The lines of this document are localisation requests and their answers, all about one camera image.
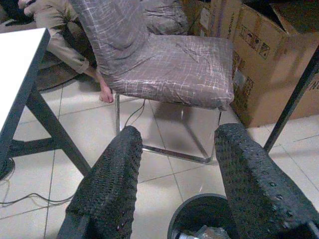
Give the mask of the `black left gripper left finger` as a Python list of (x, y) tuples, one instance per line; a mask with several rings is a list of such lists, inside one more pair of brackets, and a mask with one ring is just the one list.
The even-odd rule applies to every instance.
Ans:
[(142, 147), (141, 134), (133, 126), (110, 142), (66, 209), (66, 238), (130, 238)]

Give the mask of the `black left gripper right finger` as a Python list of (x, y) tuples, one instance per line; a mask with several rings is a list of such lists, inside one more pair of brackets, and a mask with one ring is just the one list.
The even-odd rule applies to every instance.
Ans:
[(319, 213), (238, 123), (214, 133), (226, 197), (242, 239), (317, 239)]

